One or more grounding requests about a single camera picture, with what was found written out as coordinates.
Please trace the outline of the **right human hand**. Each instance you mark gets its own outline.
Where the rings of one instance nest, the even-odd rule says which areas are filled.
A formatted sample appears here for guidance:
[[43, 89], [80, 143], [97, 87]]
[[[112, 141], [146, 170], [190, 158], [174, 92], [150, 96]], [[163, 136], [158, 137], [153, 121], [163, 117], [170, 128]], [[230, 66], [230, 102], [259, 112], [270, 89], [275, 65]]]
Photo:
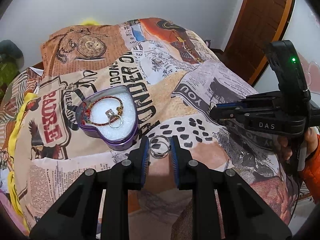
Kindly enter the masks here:
[[[315, 152], [318, 147], [318, 137], [316, 130], [313, 127], [308, 128], [304, 134], [304, 141], [306, 142], [306, 157]], [[288, 146], [288, 139], [286, 137], [278, 137], [280, 144], [280, 157], [284, 160], [289, 160], [292, 156], [292, 150]]]

